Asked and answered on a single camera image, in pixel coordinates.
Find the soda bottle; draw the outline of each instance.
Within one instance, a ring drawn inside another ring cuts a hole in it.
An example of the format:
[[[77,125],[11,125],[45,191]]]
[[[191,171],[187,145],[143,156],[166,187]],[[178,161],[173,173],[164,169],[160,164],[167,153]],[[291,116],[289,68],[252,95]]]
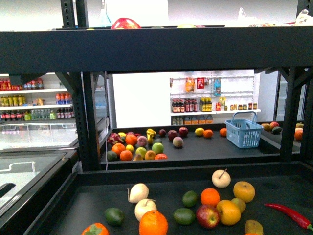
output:
[[[60,93],[55,95],[55,104],[61,104],[61,96]]]

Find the apple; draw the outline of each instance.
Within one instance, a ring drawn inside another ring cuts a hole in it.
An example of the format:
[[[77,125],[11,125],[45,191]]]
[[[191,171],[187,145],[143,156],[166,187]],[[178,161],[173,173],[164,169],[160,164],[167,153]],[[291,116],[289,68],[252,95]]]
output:
[[[218,188],[226,188],[230,184],[230,175],[226,170],[216,170],[212,175],[212,182]]]
[[[111,26],[111,29],[132,29],[132,28],[141,28],[134,20],[129,18],[119,18]]]
[[[275,126],[279,126],[279,123],[276,121],[273,121],[270,123],[271,128],[273,129]]]
[[[164,137],[166,135],[166,130],[164,129],[161,129],[158,131],[158,134],[161,136],[161,137]]]
[[[181,137],[175,137],[173,139],[173,145],[176,147],[176,148],[181,148],[183,145],[184,145],[184,141],[182,140]]]
[[[170,141],[173,141],[173,139],[177,136],[177,131],[171,130],[167,133],[167,135],[168,135],[168,139]]]
[[[251,202],[255,196],[255,189],[252,184],[246,181],[239,181],[234,185],[234,195],[241,198],[245,203]]]
[[[215,228],[220,222],[218,210],[210,205],[201,205],[196,212],[197,222],[206,229]]]
[[[186,127],[181,127],[179,130],[178,130],[178,133],[179,133],[179,136],[180,137],[186,137],[188,135],[188,129]]]
[[[145,213],[147,213],[148,211],[154,211],[154,210],[157,210],[157,206],[154,200],[148,199],[148,198],[142,199],[135,206],[136,219],[140,222],[141,218],[143,217]]]
[[[220,201],[216,209],[218,210],[221,223],[224,225],[232,226],[239,222],[241,213],[238,206],[230,200]]]
[[[237,205],[237,207],[239,208],[241,214],[245,211],[246,204],[243,201],[243,199],[235,197],[231,201]]]

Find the yellow fruit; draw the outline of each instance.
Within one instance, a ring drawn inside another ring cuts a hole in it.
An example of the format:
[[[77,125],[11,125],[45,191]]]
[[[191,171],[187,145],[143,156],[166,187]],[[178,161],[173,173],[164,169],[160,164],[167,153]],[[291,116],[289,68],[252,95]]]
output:
[[[196,136],[203,136],[204,129],[203,128],[197,128],[195,130]]]
[[[232,226],[241,218],[241,213],[238,206],[230,200],[222,200],[220,201],[216,209],[218,210],[221,223],[224,225]]]
[[[125,134],[124,132],[120,132],[120,133],[118,133],[118,135],[119,135],[120,137],[126,136],[126,134]]]
[[[241,198],[245,203],[251,202],[255,196],[255,189],[252,184],[246,181],[239,181],[234,185],[234,195]]]
[[[129,150],[129,151],[131,151],[133,153],[134,152],[134,147],[131,144],[128,144],[126,146],[126,150]]]

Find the orange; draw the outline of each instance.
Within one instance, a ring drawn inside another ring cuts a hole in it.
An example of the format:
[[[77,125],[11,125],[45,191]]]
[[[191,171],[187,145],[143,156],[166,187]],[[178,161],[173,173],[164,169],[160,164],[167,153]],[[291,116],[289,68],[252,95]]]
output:
[[[103,224],[100,223],[94,223],[90,225],[85,230],[83,230],[82,235],[85,235],[87,232],[90,232],[92,226],[96,226],[97,228],[102,229],[98,235],[110,235],[108,229]]]
[[[220,135],[221,135],[222,137],[226,137],[226,136],[227,136],[227,129],[226,129],[226,128],[222,128],[222,129],[220,130]]]
[[[133,154],[129,150],[124,150],[121,152],[121,155],[119,156],[121,161],[131,161],[133,159]]]
[[[139,235],[166,235],[167,231],[165,216],[156,210],[145,213],[139,223]]]
[[[213,131],[212,130],[205,130],[204,133],[203,133],[203,136],[205,138],[212,138],[213,136]]]
[[[135,146],[138,142],[138,138],[137,138],[137,136],[135,136],[133,134],[129,134],[126,136],[125,142],[126,142],[126,144],[130,144],[132,146]]]
[[[121,155],[121,152],[126,150],[125,146],[121,143],[116,143],[115,145],[112,146],[111,150],[115,152],[118,156]]]
[[[206,188],[202,191],[200,199],[202,204],[216,207],[216,205],[220,202],[220,194],[214,188]]]
[[[294,137],[297,141],[302,141],[303,130],[296,130],[294,133]]]

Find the drink can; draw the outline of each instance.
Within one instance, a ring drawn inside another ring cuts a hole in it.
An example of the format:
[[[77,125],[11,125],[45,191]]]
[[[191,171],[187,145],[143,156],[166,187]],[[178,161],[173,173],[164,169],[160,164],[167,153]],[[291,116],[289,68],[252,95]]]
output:
[[[8,99],[8,97],[3,97],[3,101],[4,101],[4,106],[5,107],[9,107],[9,99]]]
[[[9,106],[10,106],[10,107],[13,107],[13,106],[14,106],[13,97],[9,96],[9,97],[8,97],[8,100],[9,100]]]
[[[0,104],[1,104],[1,107],[4,107],[4,98],[3,97],[0,98]]]
[[[19,106],[23,106],[23,98],[19,95],[18,97]]]
[[[16,95],[13,96],[13,105],[14,106],[18,106],[19,105],[19,99],[18,99],[18,97]]]

